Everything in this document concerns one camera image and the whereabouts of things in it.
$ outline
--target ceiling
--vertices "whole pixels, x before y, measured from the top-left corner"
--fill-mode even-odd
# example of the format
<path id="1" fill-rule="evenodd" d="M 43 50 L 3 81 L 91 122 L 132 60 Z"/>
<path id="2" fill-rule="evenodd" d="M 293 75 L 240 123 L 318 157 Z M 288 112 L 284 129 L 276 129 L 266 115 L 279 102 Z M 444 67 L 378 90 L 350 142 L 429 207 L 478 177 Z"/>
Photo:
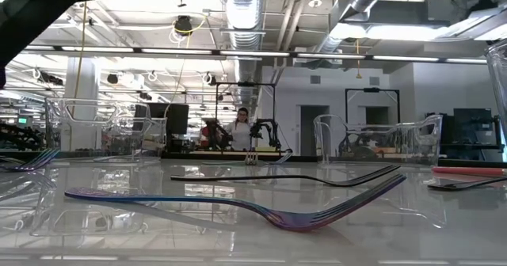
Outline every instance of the ceiling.
<path id="1" fill-rule="evenodd" d="M 319 7 L 303 6 L 298 22 L 298 30 L 289 45 L 293 50 L 298 47 L 309 48 L 318 44 L 329 30 L 329 14 L 336 0 L 322 0 Z M 399 2 L 424 2 L 425 0 L 385 0 Z M 89 11 L 87 17 L 93 21 L 85 29 L 85 46 L 131 46 L 157 48 L 218 48 L 231 49 L 229 35 L 220 29 L 227 27 L 225 4 L 223 0 L 97 0 L 86 3 Z M 265 0 L 263 8 L 262 50 L 272 50 L 276 46 L 282 20 L 284 19 L 284 0 Z M 41 33 L 32 44 L 80 46 L 82 43 L 82 17 L 84 4 L 76 3 L 63 14 L 46 31 Z M 171 26 L 178 16 L 190 16 L 193 28 L 197 29 L 191 37 L 180 40 Z M 356 53 L 359 45 L 360 53 L 381 55 L 443 55 L 456 57 L 477 57 L 485 48 L 483 42 L 461 41 L 459 43 L 428 43 L 400 40 L 360 39 L 357 43 L 343 41 L 339 49 L 346 53 Z M 212 103 L 215 87 L 205 84 L 203 76 L 215 75 L 221 82 L 235 82 L 234 61 L 230 59 L 141 59 L 127 57 L 97 57 L 95 60 L 102 69 L 102 89 L 131 89 L 130 84 L 111 85 L 107 77 L 111 73 L 144 76 L 143 86 L 152 90 L 168 90 L 157 92 L 159 101 L 173 100 L 175 89 L 209 93 L 206 95 L 187 96 L 187 102 L 200 104 L 203 101 Z M 384 68 L 382 62 L 366 62 L 364 68 Z M 353 67 L 355 61 L 344 61 Z M 36 79 L 34 69 L 45 71 L 65 81 L 67 57 L 61 55 L 18 55 L 8 66 L 6 87 L 62 88 Z M 231 105 L 231 114 L 237 98 L 235 86 L 224 86 L 220 90 L 231 91 L 223 102 Z M 19 93 L 22 96 L 37 95 L 42 97 L 58 96 L 63 92 L 37 91 Z M 139 101 L 136 93 L 102 93 L 102 98 L 122 101 Z M 0 97 L 3 107 L 19 99 Z M 185 96 L 177 95 L 175 102 L 185 101 Z"/>

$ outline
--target ceiling duct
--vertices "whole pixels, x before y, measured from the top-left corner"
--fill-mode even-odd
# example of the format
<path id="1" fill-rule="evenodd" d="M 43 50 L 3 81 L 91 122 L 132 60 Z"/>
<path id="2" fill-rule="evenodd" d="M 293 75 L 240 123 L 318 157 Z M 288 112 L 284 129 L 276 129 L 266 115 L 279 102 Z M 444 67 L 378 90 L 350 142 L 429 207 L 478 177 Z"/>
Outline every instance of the ceiling duct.
<path id="1" fill-rule="evenodd" d="M 261 48 L 261 35 L 255 33 L 261 26 L 261 12 L 263 0 L 227 0 L 226 14 L 229 29 L 241 29 L 242 32 L 231 33 L 231 45 L 235 50 L 257 51 Z M 257 61 L 234 61 L 234 73 L 237 82 L 257 82 Z M 255 102 L 245 91 L 239 90 L 239 100 L 242 105 Z"/>
<path id="2" fill-rule="evenodd" d="M 337 9 L 337 14 L 334 14 L 334 19 L 337 24 L 330 30 L 330 33 L 324 38 L 320 45 L 315 48 L 314 52 L 333 53 L 343 41 L 342 38 L 337 36 L 341 34 L 341 30 L 343 29 L 339 26 L 340 21 L 357 15 L 358 13 L 366 13 L 366 16 L 363 17 L 365 19 L 362 20 L 366 21 L 368 19 L 368 11 L 377 1 L 379 0 L 340 0 L 337 2 L 334 8 L 334 10 Z"/>

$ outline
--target person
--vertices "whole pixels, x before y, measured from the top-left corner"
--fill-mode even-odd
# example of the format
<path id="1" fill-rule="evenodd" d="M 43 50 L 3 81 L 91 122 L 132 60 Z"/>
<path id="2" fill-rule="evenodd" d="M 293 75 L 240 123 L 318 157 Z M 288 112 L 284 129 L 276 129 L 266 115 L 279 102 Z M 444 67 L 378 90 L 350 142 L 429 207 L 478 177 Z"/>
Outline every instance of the person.
<path id="1" fill-rule="evenodd" d="M 246 108 L 240 108 L 236 121 L 229 123 L 224 129 L 232 135 L 233 150 L 250 150 L 250 125 Z"/>

